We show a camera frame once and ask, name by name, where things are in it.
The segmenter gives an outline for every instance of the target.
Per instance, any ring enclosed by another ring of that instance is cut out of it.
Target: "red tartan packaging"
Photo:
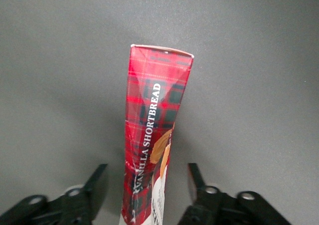
[[[120,225],[162,224],[171,138],[192,62],[180,50],[131,46]]]

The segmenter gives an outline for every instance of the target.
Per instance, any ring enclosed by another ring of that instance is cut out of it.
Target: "metal screw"
[[[243,199],[246,199],[246,200],[254,200],[254,199],[255,199],[255,197],[254,197],[252,194],[249,194],[249,193],[243,193],[243,194],[241,195],[241,197],[242,197]]]
[[[207,193],[209,193],[209,194],[215,194],[215,193],[217,193],[217,189],[214,188],[214,187],[206,187],[206,188],[205,188],[205,191],[206,191]]]
[[[29,205],[33,205],[33,204],[37,204],[38,202],[40,202],[42,200],[41,197],[35,197],[33,199],[30,200]]]
[[[80,193],[79,189],[74,189],[68,193],[68,196],[72,197],[72,196],[78,195],[79,193]]]

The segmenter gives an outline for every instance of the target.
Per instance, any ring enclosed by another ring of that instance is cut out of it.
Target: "gray background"
[[[186,163],[294,225],[319,212],[319,0],[0,0],[0,213],[109,163],[96,225],[117,225],[130,45],[195,55],[164,224],[190,204]]]

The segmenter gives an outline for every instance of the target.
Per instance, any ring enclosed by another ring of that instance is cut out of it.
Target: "white label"
[[[151,204],[152,225],[163,224],[164,202],[165,202],[164,188],[165,188],[165,180],[166,180],[166,170],[167,170],[167,165],[165,167],[162,179],[158,177],[152,190],[152,204]]]

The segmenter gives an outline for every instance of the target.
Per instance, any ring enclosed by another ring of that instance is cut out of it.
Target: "black clamp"
[[[48,202],[46,196],[29,196],[0,216],[0,225],[91,225],[107,191],[106,164],[86,184],[69,189]]]
[[[244,191],[233,198],[207,186],[197,164],[188,164],[188,171],[193,205],[178,225],[291,225],[258,193]]]

